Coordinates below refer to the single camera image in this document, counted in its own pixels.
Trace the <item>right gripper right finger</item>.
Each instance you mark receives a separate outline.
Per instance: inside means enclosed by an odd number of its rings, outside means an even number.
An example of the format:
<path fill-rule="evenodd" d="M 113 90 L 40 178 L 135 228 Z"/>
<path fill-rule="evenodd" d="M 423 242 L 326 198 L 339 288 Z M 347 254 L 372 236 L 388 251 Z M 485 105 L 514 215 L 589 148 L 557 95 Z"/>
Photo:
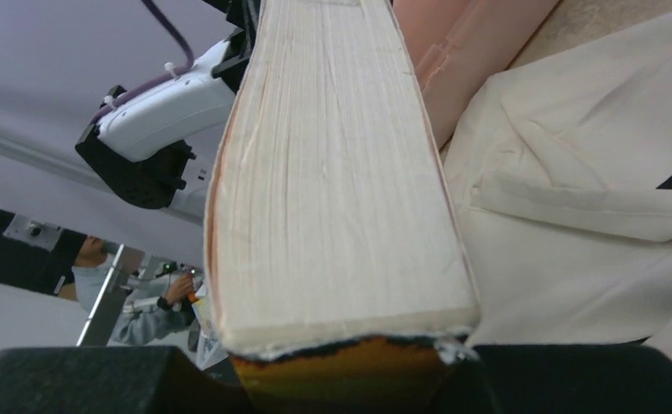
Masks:
<path fill-rule="evenodd" d="M 672 360 L 629 345 L 483 345 L 429 413 L 672 413 Z"/>

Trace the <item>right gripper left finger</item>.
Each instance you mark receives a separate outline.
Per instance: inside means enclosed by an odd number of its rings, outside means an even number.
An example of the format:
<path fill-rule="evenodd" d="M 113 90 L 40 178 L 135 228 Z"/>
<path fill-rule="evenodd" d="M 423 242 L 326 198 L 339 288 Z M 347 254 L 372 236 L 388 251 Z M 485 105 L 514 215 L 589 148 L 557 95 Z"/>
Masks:
<path fill-rule="evenodd" d="M 178 348 L 0 351 L 0 413 L 253 413 L 242 388 L 212 379 Z"/>

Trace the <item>beige canvas backpack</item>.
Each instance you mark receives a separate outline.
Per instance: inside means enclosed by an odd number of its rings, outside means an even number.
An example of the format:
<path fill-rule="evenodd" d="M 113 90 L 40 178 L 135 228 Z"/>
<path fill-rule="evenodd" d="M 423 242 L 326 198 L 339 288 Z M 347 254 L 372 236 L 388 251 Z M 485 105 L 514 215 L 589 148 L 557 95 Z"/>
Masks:
<path fill-rule="evenodd" d="M 488 344 L 672 360 L 672 12 L 490 77 L 444 164 Z"/>

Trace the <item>Jane Eyre blue book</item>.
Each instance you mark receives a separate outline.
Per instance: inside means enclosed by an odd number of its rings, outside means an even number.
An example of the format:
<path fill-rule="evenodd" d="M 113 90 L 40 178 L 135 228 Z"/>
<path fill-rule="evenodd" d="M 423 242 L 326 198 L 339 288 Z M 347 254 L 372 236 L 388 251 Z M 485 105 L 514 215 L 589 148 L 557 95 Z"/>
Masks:
<path fill-rule="evenodd" d="M 265 1 L 204 220 L 216 333 L 253 401 L 417 413 L 479 312 L 387 1 Z"/>

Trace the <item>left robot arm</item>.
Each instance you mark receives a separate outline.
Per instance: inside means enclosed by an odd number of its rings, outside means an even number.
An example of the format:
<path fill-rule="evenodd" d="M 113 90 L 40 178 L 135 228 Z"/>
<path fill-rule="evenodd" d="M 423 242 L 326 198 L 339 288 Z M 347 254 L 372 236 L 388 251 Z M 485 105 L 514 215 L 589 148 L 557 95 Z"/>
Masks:
<path fill-rule="evenodd" d="M 235 29 L 199 57 L 154 2 L 144 5 L 185 62 L 166 63 L 164 74 L 132 90 L 111 88 L 75 150 L 124 202 L 200 220 L 213 163 L 186 138 L 227 123 L 254 49 L 261 2 L 210 2 Z"/>

